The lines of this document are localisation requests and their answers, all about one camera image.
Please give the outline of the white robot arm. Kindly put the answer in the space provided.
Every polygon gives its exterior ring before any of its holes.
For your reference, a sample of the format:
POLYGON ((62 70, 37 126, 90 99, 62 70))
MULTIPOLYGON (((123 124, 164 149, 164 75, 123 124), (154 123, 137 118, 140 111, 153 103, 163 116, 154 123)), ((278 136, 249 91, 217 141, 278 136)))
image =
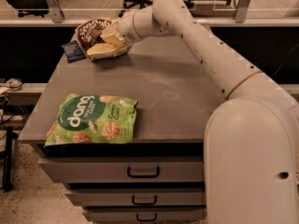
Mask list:
POLYGON ((154 0, 101 34, 107 43, 177 35, 225 101, 204 137, 208 224, 299 224, 298 103, 267 74, 196 22, 183 0, 154 0))

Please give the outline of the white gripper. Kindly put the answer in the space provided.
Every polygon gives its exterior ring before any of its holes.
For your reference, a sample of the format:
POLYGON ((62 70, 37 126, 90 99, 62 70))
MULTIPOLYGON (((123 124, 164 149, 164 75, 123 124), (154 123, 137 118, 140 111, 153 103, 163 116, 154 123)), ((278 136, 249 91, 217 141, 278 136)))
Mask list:
POLYGON ((100 37, 106 43, 97 43, 87 50, 89 56, 107 55, 118 48, 129 43, 135 43, 137 36, 134 28, 135 11, 131 10, 123 14, 120 19, 114 20, 105 28, 100 37))

